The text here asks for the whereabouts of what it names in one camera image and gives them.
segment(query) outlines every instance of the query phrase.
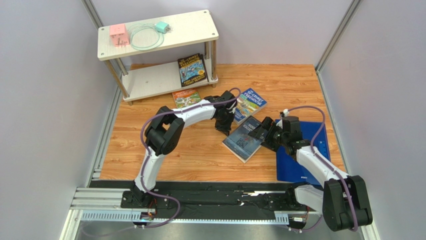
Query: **small book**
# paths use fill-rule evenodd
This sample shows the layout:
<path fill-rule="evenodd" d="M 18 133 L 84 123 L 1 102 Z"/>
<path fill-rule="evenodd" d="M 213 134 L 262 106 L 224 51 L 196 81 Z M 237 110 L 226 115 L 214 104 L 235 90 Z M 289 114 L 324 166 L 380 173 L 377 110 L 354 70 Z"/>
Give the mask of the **small book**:
<path fill-rule="evenodd" d="M 194 88 L 175 91 L 172 93 L 172 95 L 178 109 L 194 105 L 201 101 L 200 94 Z"/>
<path fill-rule="evenodd" d="M 247 120 L 237 127 L 228 137 L 223 140 L 223 144 L 243 163 L 247 161 L 261 148 L 264 135 L 260 139 L 249 136 L 257 126 L 261 124 L 253 116 L 249 116 Z"/>
<path fill-rule="evenodd" d="M 237 98 L 237 105 L 235 109 L 235 117 L 233 121 L 240 125 L 249 116 L 257 113 L 267 105 L 267 101 L 263 99 L 252 88 L 249 88 L 241 93 Z"/>
<path fill-rule="evenodd" d="M 203 55 L 200 53 L 189 57 L 179 58 L 180 85 L 182 87 L 207 79 Z"/>

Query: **upper shelf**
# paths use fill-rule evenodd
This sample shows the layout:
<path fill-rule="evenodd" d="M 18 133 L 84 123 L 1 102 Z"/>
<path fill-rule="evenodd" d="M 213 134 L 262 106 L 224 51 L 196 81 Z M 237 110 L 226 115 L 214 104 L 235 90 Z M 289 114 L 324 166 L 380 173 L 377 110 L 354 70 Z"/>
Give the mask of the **upper shelf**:
<path fill-rule="evenodd" d="M 164 42 L 160 46 L 145 51 L 136 50 L 130 45 L 115 47 L 110 39 L 110 26 L 100 27 L 97 35 L 97 57 L 99 60 L 105 61 L 219 39 L 219 33 L 216 30 L 215 23 L 213 22 L 209 10 L 193 11 L 128 22 L 125 23 L 125 26 L 129 29 L 134 24 L 156 24 L 158 22 L 169 24 L 171 30 L 164 34 Z M 138 33 L 138 35 L 144 36 L 145 38 L 138 37 L 136 39 L 135 36 L 133 43 L 139 46 L 147 46 L 153 41 L 155 42 L 157 36 L 149 34 L 149 30 L 146 32 L 147 33 L 144 33 L 142 31 Z"/>

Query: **wooden table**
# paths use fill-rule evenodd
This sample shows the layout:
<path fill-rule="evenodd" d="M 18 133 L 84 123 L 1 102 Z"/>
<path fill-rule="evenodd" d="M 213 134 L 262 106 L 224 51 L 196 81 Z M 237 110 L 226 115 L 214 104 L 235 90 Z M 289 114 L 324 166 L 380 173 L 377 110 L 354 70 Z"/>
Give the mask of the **wooden table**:
<path fill-rule="evenodd" d="M 336 136 L 327 112 L 324 97 L 312 65 L 253 65 L 220 64 L 217 66 L 220 79 L 216 88 L 198 88 L 202 98 L 221 95 L 225 90 L 238 87 L 241 91 L 253 88 L 267 102 L 256 113 L 264 117 L 279 117 L 285 108 L 312 105 L 326 113 L 326 129 L 331 161 L 345 170 L 336 141 Z M 144 122 L 167 105 L 175 108 L 172 94 L 155 96 L 135 101 L 133 106 L 120 104 L 112 136 L 100 174 L 103 180 L 133 180 L 141 168 L 145 149 L 141 144 L 140 131 Z M 291 112 L 301 121 L 320 122 L 321 114 L 312 109 Z M 164 160 L 157 180 L 162 181 L 225 181 L 225 182 L 276 182 L 275 152 L 261 147 L 247 162 L 242 163 L 223 144 L 225 135 L 215 130 L 214 120 L 205 120 L 182 132 L 176 149 Z"/>

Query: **pink box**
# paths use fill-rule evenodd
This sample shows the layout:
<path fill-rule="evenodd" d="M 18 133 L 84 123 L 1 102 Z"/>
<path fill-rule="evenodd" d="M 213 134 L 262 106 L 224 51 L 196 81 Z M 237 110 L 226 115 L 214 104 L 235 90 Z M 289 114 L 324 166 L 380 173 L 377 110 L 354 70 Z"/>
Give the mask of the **pink box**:
<path fill-rule="evenodd" d="M 109 37 L 116 47 L 126 46 L 130 44 L 129 33 L 124 23 L 109 26 Z"/>

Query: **metal floor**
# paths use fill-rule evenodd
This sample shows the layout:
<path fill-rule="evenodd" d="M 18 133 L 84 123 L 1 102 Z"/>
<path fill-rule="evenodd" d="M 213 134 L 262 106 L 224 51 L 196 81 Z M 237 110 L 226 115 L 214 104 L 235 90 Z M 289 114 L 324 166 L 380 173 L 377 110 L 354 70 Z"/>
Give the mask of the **metal floor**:
<path fill-rule="evenodd" d="M 313 225 L 318 220 L 317 215 L 312 215 L 309 221 Z M 93 221 L 91 223 L 80 222 L 80 226 L 88 234 L 108 234 L 120 229 L 131 227 L 130 222 Z M 77 240 L 96 239 L 88 237 L 78 231 Z M 256 224 L 214 224 L 214 223 L 170 223 L 152 229 L 131 229 L 107 237 L 102 240 L 363 240 L 361 231 L 351 232 L 349 230 L 332 232 L 322 221 L 315 230 L 310 232 L 295 233 L 288 231 L 280 225 L 256 225 Z"/>

